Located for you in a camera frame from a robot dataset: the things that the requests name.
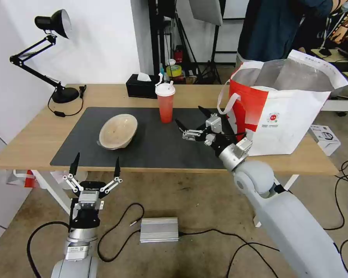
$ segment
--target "white box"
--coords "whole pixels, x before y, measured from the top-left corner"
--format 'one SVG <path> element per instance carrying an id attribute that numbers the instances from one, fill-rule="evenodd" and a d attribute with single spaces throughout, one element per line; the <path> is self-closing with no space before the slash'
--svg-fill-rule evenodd
<path id="1" fill-rule="evenodd" d="M 327 125 L 311 125 L 309 132 L 327 156 L 340 146 L 339 139 Z"/>

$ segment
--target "concrete floor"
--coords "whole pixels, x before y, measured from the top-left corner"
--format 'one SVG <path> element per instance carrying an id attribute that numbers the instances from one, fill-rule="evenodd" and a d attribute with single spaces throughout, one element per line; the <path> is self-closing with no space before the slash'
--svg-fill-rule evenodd
<path id="1" fill-rule="evenodd" d="M 333 112 L 321 112 L 315 123 L 329 125 L 341 140 L 342 146 L 331 157 L 339 167 L 348 159 L 348 115 L 340 118 Z M 111 173 L 92 173 L 90 177 L 109 181 Z M 182 231 L 217 228 L 237 233 L 248 241 L 273 246 L 264 230 L 253 226 L 253 211 L 247 199 L 238 193 L 226 173 L 123 172 L 122 178 L 123 184 L 104 199 L 99 234 L 113 226 L 130 203 L 140 202 L 146 209 L 146 217 L 177 216 Z M 288 177 L 278 178 L 283 183 Z M 334 201 L 335 181 L 331 176 L 301 176 L 291 189 L 323 227 L 340 223 Z M 340 245 L 348 238 L 348 184 L 345 182 L 339 184 L 338 199 L 346 225 L 329 235 Z M 132 208 L 120 226 L 105 238 L 102 245 L 105 256 L 113 256 L 126 237 L 138 229 L 138 225 L 129 227 L 129 223 L 140 213 L 138 207 Z M 36 227 L 53 220 L 67 222 L 67 215 L 47 191 L 32 190 L 0 238 L 0 278 L 33 277 L 26 258 L 27 239 Z M 59 226 L 46 227 L 34 238 L 32 254 L 43 277 L 50 277 L 54 264 L 62 259 L 66 236 L 66 229 Z M 237 238 L 216 233 L 186 236 L 179 242 L 164 244 L 139 244 L 138 237 L 131 238 L 114 262 L 100 261 L 98 277 L 224 277 L 232 254 L 242 244 Z M 279 277 L 295 277 L 279 252 L 263 247 L 257 249 Z M 348 245 L 344 249 L 344 260 L 348 266 Z M 237 254 L 230 277 L 274 275 L 257 254 L 246 247 Z"/>

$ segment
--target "logo on bag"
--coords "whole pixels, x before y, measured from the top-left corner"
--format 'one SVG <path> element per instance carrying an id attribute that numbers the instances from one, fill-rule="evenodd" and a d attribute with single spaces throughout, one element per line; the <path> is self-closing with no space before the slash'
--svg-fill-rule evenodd
<path id="1" fill-rule="evenodd" d="M 267 121 L 268 121 L 268 122 L 277 122 L 279 116 L 280 116 L 279 113 L 270 113 L 270 114 L 268 115 Z"/>

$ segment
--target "plastic cup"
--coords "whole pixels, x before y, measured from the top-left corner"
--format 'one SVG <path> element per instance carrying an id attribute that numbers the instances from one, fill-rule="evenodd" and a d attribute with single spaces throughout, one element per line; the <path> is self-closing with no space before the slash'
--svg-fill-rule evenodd
<path id="1" fill-rule="evenodd" d="M 173 119 L 173 101 L 175 88 L 172 84 L 162 83 L 156 87 L 161 122 L 167 124 Z"/>

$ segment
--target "tape roll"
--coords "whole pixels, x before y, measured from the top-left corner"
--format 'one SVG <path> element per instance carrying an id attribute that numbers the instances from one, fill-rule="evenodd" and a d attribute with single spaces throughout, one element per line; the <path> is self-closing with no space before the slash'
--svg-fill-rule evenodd
<path id="1" fill-rule="evenodd" d="M 177 77 L 179 75 L 182 75 L 182 67 L 180 65 L 167 66 L 166 73 L 170 77 Z"/>

